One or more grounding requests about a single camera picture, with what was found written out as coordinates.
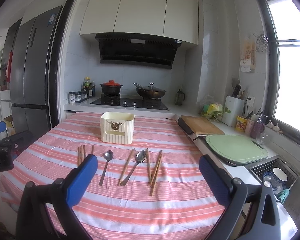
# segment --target range hood vent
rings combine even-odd
[[[100,63],[172,68],[181,41],[139,33],[97,33]]]

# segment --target pot handle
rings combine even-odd
[[[143,90],[143,91],[146,91],[142,86],[140,86],[139,84],[137,84],[137,83],[133,83],[134,84],[134,86],[136,87],[136,88],[139,88],[139,89],[141,89],[141,90]]]

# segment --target cutting board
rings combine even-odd
[[[208,135],[206,142],[219,157],[237,165],[246,165],[268,157],[267,150],[247,136]]]
[[[182,115],[181,118],[186,122],[186,124],[195,134],[225,134],[204,117]]]

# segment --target window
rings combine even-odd
[[[300,12],[291,0],[258,0],[269,38],[265,113],[300,145]]]

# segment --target countertop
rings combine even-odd
[[[108,111],[112,112],[121,112],[121,113],[131,113],[137,116],[145,116],[145,117],[157,117],[157,118],[168,118],[168,119],[178,119],[182,115],[189,116],[199,116],[195,109],[188,108],[186,106],[176,106],[173,104],[164,104],[170,109],[170,111],[165,110],[155,110],[155,109],[144,109],[144,108],[132,108],[132,107],[122,107],[122,106],[101,106],[101,105],[91,105],[90,103],[97,100],[98,98],[89,98],[82,103],[75,103],[74,105],[66,104],[64,105],[64,110],[66,111],[79,111],[79,112],[88,112],[88,113],[105,113]],[[221,129],[225,134],[236,134],[236,135],[245,135],[242,132],[235,130],[234,127],[229,127],[221,122],[213,122],[213,124]],[[197,136],[202,135],[189,135],[191,139],[196,138]],[[212,160],[216,163],[217,166],[223,168],[227,171],[227,173],[235,178],[241,178],[246,184],[260,185],[259,181],[253,177],[253,175],[244,167],[244,166],[236,166],[232,167],[224,163],[222,160],[217,158],[200,140],[195,140],[194,143],[198,147],[198,149],[203,154],[208,154]],[[278,155],[277,152],[272,150],[269,146],[263,145],[263,147],[268,151],[268,157],[271,158],[273,156]],[[281,224],[281,240],[290,240],[295,232],[297,231],[297,227],[293,222],[292,218],[282,206],[281,203],[277,203],[280,224]]]

